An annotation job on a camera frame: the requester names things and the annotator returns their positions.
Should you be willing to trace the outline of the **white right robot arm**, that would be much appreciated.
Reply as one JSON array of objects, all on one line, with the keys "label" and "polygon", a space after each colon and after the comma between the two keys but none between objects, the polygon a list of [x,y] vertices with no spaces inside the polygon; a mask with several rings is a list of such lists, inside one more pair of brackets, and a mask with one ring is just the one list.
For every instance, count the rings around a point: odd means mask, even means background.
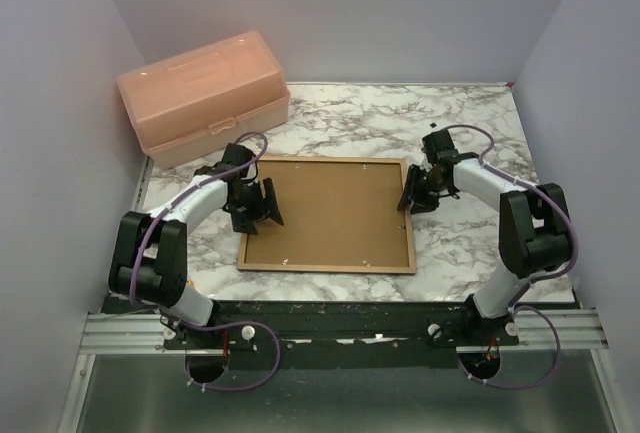
[{"label": "white right robot arm", "polygon": [[512,317],[516,303],[535,284],[567,274],[579,254],[564,191],[555,183],[534,184],[492,166],[481,153],[459,151],[450,125],[422,138],[422,164],[409,167],[397,209],[430,213],[445,197],[467,193],[499,216],[499,260],[487,283],[468,296],[459,331],[480,345],[496,324]]}]

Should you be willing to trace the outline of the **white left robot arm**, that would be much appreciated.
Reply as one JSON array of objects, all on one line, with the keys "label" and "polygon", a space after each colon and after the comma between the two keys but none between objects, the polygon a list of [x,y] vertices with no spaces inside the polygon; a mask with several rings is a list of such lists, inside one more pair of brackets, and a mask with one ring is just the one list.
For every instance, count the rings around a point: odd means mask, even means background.
[{"label": "white left robot arm", "polygon": [[273,180],[258,178],[266,152],[228,144],[220,161],[198,168],[186,187],[164,205],[121,219],[108,278],[112,293],[132,304],[148,303],[188,324],[187,335],[201,348],[214,346],[222,333],[214,317],[216,302],[187,284],[187,240],[213,213],[230,216],[234,232],[257,233],[256,224],[283,225]]}]

